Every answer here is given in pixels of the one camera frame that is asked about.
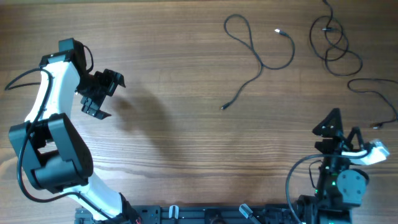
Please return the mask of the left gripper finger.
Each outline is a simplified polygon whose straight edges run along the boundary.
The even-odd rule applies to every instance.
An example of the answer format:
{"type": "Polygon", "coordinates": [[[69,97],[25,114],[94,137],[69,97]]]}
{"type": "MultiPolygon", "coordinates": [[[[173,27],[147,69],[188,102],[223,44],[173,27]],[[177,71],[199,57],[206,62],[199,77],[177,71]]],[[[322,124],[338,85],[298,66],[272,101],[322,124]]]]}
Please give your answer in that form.
{"type": "Polygon", "coordinates": [[[125,88],[124,76],[113,70],[104,69],[103,72],[96,72],[94,77],[98,81],[99,92],[113,96],[118,86],[125,88]]]}
{"type": "Polygon", "coordinates": [[[111,116],[111,114],[100,110],[105,98],[105,96],[96,96],[92,98],[84,96],[81,99],[81,104],[83,105],[81,111],[100,120],[111,116]]]}

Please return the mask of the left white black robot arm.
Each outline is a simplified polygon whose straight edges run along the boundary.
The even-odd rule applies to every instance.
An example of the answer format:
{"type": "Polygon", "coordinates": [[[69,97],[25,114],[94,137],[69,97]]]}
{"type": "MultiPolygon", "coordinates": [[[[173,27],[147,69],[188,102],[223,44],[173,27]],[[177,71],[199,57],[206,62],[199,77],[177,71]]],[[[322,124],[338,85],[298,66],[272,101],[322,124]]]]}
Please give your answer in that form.
{"type": "Polygon", "coordinates": [[[35,103],[24,122],[9,130],[18,185],[27,198],[32,195],[25,180],[37,190],[49,191],[54,201],[72,198],[90,213],[79,223],[140,223],[140,214],[125,197],[95,174],[91,152],[70,120],[77,94],[82,112],[107,118],[103,101],[124,85],[122,74],[94,72],[93,65],[90,49],[73,38],[61,40],[58,52],[42,57],[35,103]]]}

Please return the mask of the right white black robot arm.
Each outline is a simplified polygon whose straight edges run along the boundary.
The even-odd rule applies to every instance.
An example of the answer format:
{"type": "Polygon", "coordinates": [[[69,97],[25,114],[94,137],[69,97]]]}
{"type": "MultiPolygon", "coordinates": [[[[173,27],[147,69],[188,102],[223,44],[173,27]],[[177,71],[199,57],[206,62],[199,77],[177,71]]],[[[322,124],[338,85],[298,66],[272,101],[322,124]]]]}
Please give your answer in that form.
{"type": "Polygon", "coordinates": [[[286,196],[287,205],[297,223],[351,223],[351,210],[361,206],[369,176],[350,166],[370,165],[369,157],[376,145],[364,142],[358,127],[353,127],[345,137],[338,108],[333,108],[312,133],[323,138],[314,145],[319,153],[294,164],[285,181],[285,193],[289,193],[294,169],[302,162],[319,158],[321,166],[315,193],[313,196],[301,195],[295,203],[286,196]]]}

